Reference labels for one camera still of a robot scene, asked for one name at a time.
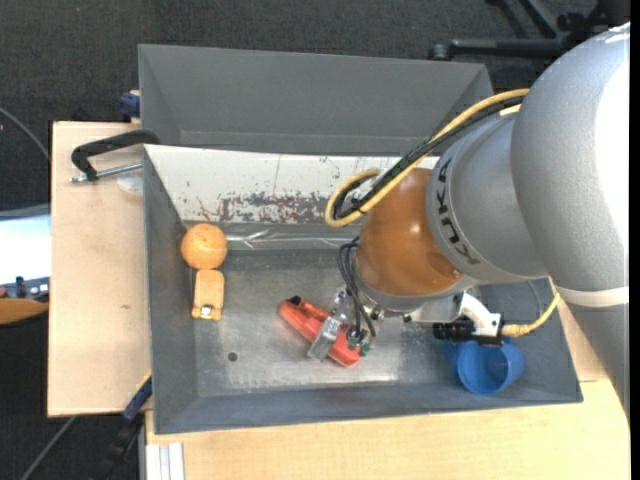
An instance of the blue plastic cup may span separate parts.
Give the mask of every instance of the blue plastic cup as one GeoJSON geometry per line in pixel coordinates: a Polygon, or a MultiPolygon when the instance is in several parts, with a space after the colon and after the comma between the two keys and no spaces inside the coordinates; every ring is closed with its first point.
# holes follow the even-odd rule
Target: blue plastic cup
{"type": "Polygon", "coordinates": [[[524,356],[509,342],[501,346],[479,345],[476,341],[444,342],[444,352],[456,377],[478,395],[498,393],[524,373],[524,356]]]}

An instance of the yellow cable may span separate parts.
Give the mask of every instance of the yellow cable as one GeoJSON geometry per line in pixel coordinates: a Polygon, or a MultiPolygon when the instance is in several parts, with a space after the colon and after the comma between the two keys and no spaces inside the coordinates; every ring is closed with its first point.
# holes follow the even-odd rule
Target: yellow cable
{"type": "MultiPolygon", "coordinates": [[[[342,185],[340,185],[335,192],[333,193],[333,195],[331,196],[331,198],[329,199],[329,202],[327,203],[327,207],[324,211],[324,220],[325,222],[331,226],[332,228],[340,228],[342,226],[346,226],[347,224],[349,224],[349,222],[353,222],[353,220],[356,220],[355,218],[352,221],[346,222],[346,223],[342,223],[343,220],[345,219],[334,219],[333,218],[333,207],[336,204],[336,200],[338,199],[338,197],[340,197],[342,195],[342,193],[351,185],[353,185],[354,183],[358,182],[358,181],[364,181],[367,178],[373,178],[374,176],[377,176],[378,174],[380,174],[380,169],[369,169],[367,171],[363,171],[363,172],[359,172],[358,174],[352,176],[351,178],[349,178],[348,180],[346,180],[342,185]]],[[[358,215],[358,211],[356,210],[355,212],[349,214],[347,217],[351,216],[351,215],[358,215]]]]}
{"type": "MultiPolygon", "coordinates": [[[[529,89],[516,89],[516,90],[513,90],[513,91],[507,91],[507,92],[503,92],[503,93],[500,93],[500,94],[496,94],[494,96],[490,96],[489,98],[486,98],[486,99],[476,103],[475,105],[472,105],[467,110],[465,110],[464,112],[462,112],[461,114],[456,116],[454,119],[452,119],[444,128],[442,128],[430,140],[430,142],[433,142],[434,140],[436,140],[437,138],[441,137],[445,133],[448,133],[451,130],[453,130],[454,128],[457,128],[458,126],[463,124],[467,119],[471,118],[472,116],[474,116],[478,112],[481,112],[485,108],[490,107],[491,105],[494,105],[496,103],[500,103],[502,101],[510,100],[510,99],[513,99],[513,98],[518,98],[520,96],[525,96],[528,92],[529,92],[529,89]]],[[[369,171],[365,171],[366,173],[368,173],[368,176],[362,176],[365,173],[356,174],[355,176],[353,176],[352,178],[347,180],[345,183],[340,185],[340,187],[338,187],[338,189],[333,193],[333,195],[329,199],[329,202],[327,203],[327,208],[325,210],[325,222],[329,226],[331,226],[333,228],[339,228],[339,227],[343,227],[343,226],[346,226],[348,224],[351,224],[352,222],[357,220],[361,215],[363,215],[363,214],[367,213],[369,210],[371,210],[371,208],[373,208],[376,204],[378,204],[382,199],[384,199],[384,197],[386,197],[386,195],[389,192],[391,192],[413,169],[415,169],[415,167],[418,164],[420,164],[420,162],[422,162],[425,159],[426,156],[427,156],[426,154],[422,155],[420,158],[418,158],[413,163],[408,165],[403,171],[398,173],[397,176],[395,176],[391,181],[389,181],[389,183],[387,185],[385,185],[384,188],[382,188],[380,190],[380,192],[378,192],[369,201],[367,201],[365,204],[363,204],[362,207],[360,207],[357,210],[352,211],[350,214],[345,215],[344,217],[342,217],[340,219],[334,219],[333,218],[333,207],[334,207],[334,204],[335,204],[336,200],[340,197],[342,192],[345,190],[345,188],[347,188],[348,186],[352,185],[354,182],[356,182],[356,181],[358,181],[360,179],[363,179],[365,177],[376,176],[377,174],[379,174],[380,171],[377,170],[377,169],[372,169],[372,170],[369,170],[369,171]]]]}
{"type": "Polygon", "coordinates": [[[531,331],[540,327],[543,323],[547,321],[547,319],[553,313],[553,310],[558,306],[558,302],[560,300],[560,294],[556,293],[551,302],[547,306],[547,309],[544,310],[544,313],[540,315],[540,317],[530,324],[509,324],[505,325],[500,333],[502,336],[508,338],[519,338],[520,336],[524,336],[525,334],[529,334],[531,331]]]}

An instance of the wooden table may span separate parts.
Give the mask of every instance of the wooden table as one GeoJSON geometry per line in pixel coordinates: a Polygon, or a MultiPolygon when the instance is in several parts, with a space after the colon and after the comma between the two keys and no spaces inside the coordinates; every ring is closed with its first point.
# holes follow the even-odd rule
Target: wooden table
{"type": "MultiPolygon", "coordinates": [[[[121,411],[150,368],[142,200],[115,178],[77,184],[73,148],[135,128],[53,127],[50,416],[121,411]]],[[[140,159],[130,148],[98,169],[140,159]]],[[[367,421],[156,435],[184,443],[200,478],[630,478],[630,433],[611,382],[564,305],[560,315],[585,401],[367,421]]]]}

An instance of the orange ball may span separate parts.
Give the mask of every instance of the orange ball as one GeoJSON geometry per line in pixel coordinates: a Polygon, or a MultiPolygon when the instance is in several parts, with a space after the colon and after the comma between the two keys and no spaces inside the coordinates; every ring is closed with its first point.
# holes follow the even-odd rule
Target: orange ball
{"type": "Polygon", "coordinates": [[[227,237],[218,226],[196,224],[182,238],[180,252],[192,268],[216,268],[227,257],[227,237]]]}

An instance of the gray carpet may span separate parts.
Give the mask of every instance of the gray carpet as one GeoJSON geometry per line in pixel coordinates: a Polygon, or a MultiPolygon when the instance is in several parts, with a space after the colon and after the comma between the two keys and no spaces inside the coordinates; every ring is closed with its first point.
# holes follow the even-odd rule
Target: gray carpet
{"type": "MultiPolygon", "coordinates": [[[[593,6],[542,1],[557,13],[593,6]]],[[[425,59],[453,37],[539,37],[507,4],[515,21],[483,0],[0,0],[0,106],[48,144],[56,120],[122,120],[118,100],[137,86],[139,43],[425,59]]],[[[530,86],[546,65],[456,60],[485,63],[496,90],[530,86]]],[[[48,199],[47,161],[0,119],[0,210],[48,199]]],[[[46,338],[46,318],[0,327],[0,479],[20,478],[63,424],[45,417],[46,338]]],[[[79,418],[32,478],[86,478],[118,424],[79,418]]],[[[134,454],[114,478],[135,475],[134,454]]]]}

